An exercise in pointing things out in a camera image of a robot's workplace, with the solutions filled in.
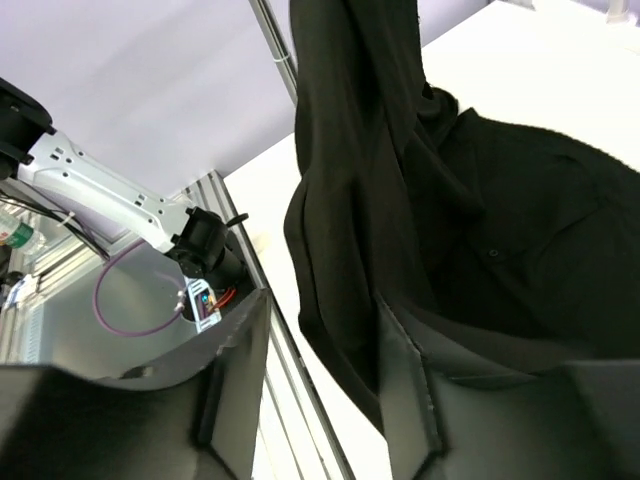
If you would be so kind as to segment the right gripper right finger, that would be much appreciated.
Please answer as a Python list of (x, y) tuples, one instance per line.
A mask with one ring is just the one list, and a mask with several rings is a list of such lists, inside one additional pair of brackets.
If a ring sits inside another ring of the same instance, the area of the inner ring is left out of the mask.
[(491, 362), (378, 306), (379, 405), (396, 479), (635, 479), (639, 364), (540, 376)]

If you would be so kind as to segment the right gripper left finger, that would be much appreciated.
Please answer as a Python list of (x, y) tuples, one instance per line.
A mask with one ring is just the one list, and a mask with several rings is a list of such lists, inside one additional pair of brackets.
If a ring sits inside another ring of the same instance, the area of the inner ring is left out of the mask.
[(5, 479), (248, 479), (271, 294), (120, 378), (53, 366), (1, 370)]

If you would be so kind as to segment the black shirt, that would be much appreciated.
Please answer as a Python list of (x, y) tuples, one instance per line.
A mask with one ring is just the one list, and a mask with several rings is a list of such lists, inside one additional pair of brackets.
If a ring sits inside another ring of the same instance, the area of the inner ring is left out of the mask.
[(299, 326), (375, 426), (377, 306), (502, 365), (639, 355), (639, 175), (427, 82), (413, 1), (294, 1)]

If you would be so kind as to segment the silver white garment rack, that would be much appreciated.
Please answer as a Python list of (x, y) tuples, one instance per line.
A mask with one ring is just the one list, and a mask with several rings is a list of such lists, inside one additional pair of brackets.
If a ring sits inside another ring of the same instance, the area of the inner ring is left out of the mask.
[(637, 29), (638, 16), (631, 10), (631, 1), (608, 0), (605, 25), (616, 29)]

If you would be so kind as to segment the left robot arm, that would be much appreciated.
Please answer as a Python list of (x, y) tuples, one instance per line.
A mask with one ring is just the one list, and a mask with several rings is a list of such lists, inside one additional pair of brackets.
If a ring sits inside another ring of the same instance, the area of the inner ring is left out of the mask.
[(48, 111), (1, 83), (1, 176), (62, 195), (138, 235), (191, 279), (227, 289), (246, 275), (229, 223), (187, 200), (153, 193), (100, 164), (56, 129)]

